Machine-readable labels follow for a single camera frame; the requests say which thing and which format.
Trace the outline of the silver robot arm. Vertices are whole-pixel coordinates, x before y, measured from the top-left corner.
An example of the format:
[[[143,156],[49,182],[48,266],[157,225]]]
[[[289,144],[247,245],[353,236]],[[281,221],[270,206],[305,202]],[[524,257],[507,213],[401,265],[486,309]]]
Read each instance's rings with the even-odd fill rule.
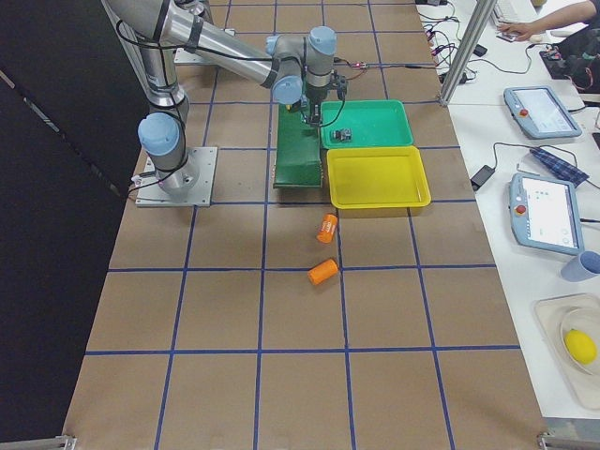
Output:
[[[107,1],[117,36],[142,83],[153,113],[166,113],[183,129],[190,106],[182,76],[225,71],[254,82],[278,105],[274,188],[320,188],[323,103],[345,96],[335,69],[337,33],[324,25],[304,35],[272,35],[263,49],[213,21],[207,1]]]

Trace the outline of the person's forearm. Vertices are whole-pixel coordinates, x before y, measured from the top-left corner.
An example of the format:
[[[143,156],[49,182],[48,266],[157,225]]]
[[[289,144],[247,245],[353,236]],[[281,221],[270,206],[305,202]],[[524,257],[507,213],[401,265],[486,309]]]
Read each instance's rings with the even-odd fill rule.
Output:
[[[551,12],[529,24],[529,34],[538,35],[546,31],[563,28],[575,23],[588,23],[599,12],[594,1],[580,1]]]

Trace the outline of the person's hand at desk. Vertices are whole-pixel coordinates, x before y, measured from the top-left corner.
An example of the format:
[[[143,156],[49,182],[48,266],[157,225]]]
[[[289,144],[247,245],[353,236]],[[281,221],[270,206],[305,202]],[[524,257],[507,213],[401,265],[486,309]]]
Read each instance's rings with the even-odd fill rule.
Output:
[[[510,42],[525,41],[536,34],[533,26],[525,22],[501,23],[497,26],[497,30],[502,39]]]

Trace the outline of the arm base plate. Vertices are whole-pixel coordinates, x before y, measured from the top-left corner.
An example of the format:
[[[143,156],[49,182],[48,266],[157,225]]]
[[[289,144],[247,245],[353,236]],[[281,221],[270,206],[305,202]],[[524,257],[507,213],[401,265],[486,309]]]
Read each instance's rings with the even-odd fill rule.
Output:
[[[201,58],[221,67],[231,64],[226,54],[232,54],[235,38],[225,31],[215,27],[203,26],[200,33],[196,30],[175,30],[169,34],[171,44],[188,46]]]
[[[136,206],[208,207],[217,166],[216,147],[188,147],[187,162],[174,174],[157,172],[150,157],[141,173],[134,176],[136,190],[131,194]]]

